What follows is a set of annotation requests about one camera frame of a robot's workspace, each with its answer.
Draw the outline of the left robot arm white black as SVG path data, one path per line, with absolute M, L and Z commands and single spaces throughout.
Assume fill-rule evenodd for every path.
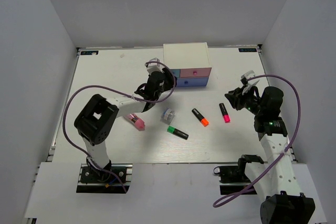
M 141 84 L 135 94 L 141 100 L 123 95 L 107 99 L 99 94 L 91 97 L 79 115 L 74 126 L 83 138 L 88 153 L 88 165 L 93 168 L 93 176 L 101 182 L 110 178 L 111 161 L 107 154 L 105 140 L 115 120 L 132 113 L 143 113 L 151 109 L 161 94 L 176 86 L 177 77 L 167 68 L 156 69 L 149 74 L 147 83 Z

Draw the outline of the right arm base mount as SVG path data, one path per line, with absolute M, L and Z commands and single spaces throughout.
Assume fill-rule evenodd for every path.
M 219 177 L 221 195 L 237 193 L 250 184 L 246 175 L 239 174 L 237 165 L 217 166 L 213 173 Z

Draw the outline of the clear paper clip jar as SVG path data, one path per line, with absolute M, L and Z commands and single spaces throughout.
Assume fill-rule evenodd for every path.
M 175 111 L 170 108 L 166 108 L 161 115 L 161 122 L 170 125 L 174 117 L 175 117 Z

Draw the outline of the light blue drawer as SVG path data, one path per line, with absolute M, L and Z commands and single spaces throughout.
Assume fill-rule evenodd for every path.
M 177 78 L 180 78 L 180 69 L 171 69 L 170 72 Z

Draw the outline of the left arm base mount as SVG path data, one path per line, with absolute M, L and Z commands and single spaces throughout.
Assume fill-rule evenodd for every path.
M 132 179 L 132 164 L 112 164 L 111 171 L 119 180 L 109 173 L 99 170 L 97 173 L 87 164 L 81 164 L 76 193 L 80 194 L 125 194 Z

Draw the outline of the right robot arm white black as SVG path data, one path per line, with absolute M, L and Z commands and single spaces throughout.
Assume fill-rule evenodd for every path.
M 253 188 L 261 199 L 262 223 L 308 223 L 316 206 L 302 192 L 292 167 L 288 133 L 280 117 L 283 94 L 276 87 L 266 87 L 262 94 L 257 87 L 225 94 L 234 109 L 247 109 L 255 116 L 254 128 L 268 163 L 264 165 L 256 155 L 244 155 L 239 159 L 237 175 L 245 182 L 258 180 Z

